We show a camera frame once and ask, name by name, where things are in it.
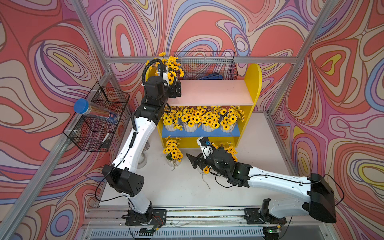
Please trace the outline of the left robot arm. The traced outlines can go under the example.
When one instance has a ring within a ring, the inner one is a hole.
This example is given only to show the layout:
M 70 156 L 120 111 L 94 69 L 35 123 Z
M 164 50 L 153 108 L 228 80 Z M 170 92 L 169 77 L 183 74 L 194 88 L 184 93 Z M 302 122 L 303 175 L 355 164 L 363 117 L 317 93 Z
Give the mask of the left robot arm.
M 169 106 L 168 99 L 181 96 L 180 72 L 182 69 L 174 57 L 156 58 L 146 64 L 142 73 L 145 94 L 131 115 L 131 132 L 113 163 L 102 169 L 109 186 L 129 201 L 127 224 L 150 225 L 160 220 L 154 217 L 151 201 L 141 192 L 145 178 L 136 171 L 150 135 Z

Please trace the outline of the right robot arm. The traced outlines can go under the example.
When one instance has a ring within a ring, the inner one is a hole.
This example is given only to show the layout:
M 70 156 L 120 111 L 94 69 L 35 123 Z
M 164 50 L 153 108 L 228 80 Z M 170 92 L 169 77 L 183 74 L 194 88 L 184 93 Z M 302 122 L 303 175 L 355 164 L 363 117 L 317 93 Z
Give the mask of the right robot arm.
M 187 154 L 192 167 L 214 171 L 216 178 L 223 177 L 227 180 L 228 188 L 264 188 L 288 195 L 286 199 L 264 200 L 263 207 L 259 209 L 263 222 L 268 223 L 287 216 L 308 215 L 323 223 L 336 223 L 335 193 L 323 176 L 277 174 L 236 162 L 224 148 L 205 146 L 201 150 L 198 156 Z

